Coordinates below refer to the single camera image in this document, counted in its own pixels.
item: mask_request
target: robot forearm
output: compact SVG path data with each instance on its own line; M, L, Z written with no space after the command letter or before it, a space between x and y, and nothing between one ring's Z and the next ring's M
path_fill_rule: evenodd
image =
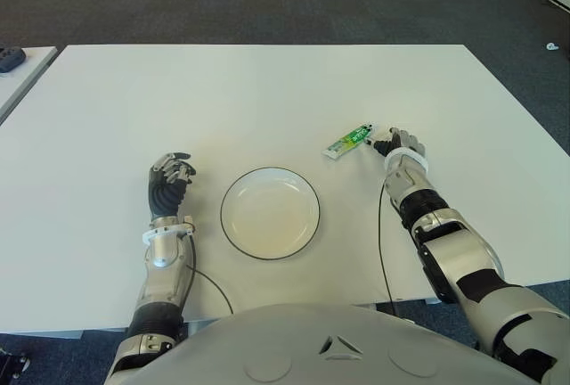
M422 155L400 147L387 154L386 164L387 193L428 280L439 299L460 304L481 349L537 381L558 360L565 363L568 316L533 291L503 281L491 246L427 180Z
M191 282L191 217L180 223L178 205L195 170L183 162L184 153L169 153L150 171L151 229L143 235L148 244L144 263L147 277L136 301L133 320L120 343L106 384L121 383L129 373L147 365L180 340L182 312Z

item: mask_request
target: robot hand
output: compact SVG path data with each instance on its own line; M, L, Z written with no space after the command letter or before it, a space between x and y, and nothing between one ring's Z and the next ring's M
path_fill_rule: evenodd
M415 135L410 135L407 131L395 127L390 128L389 140L369 141L369 144L382 156L387 156L391 151L400 147L412 149L421 156L426 156L426 148Z
M399 166L402 156L412 158L428 172L428 162L425 158L426 148L415 135L408 134L407 131L392 127L388 140L367 140L366 143L371 145L380 155L386 157L385 167L388 173Z
M196 174L196 170L184 162L189 158L188 153L167 153L151 167L149 206L153 220L178 214L178 206L184 199L186 186L191 183L190 176Z

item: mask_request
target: green toothpaste tube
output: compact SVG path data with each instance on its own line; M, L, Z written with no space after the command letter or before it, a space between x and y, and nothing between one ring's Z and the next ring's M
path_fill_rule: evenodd
M364 139L372 132L372 124L360 125L354 131L351 131L340 140L333 143L322 153L331 159L338 159L344 153L351 151L353 148L362 143Z

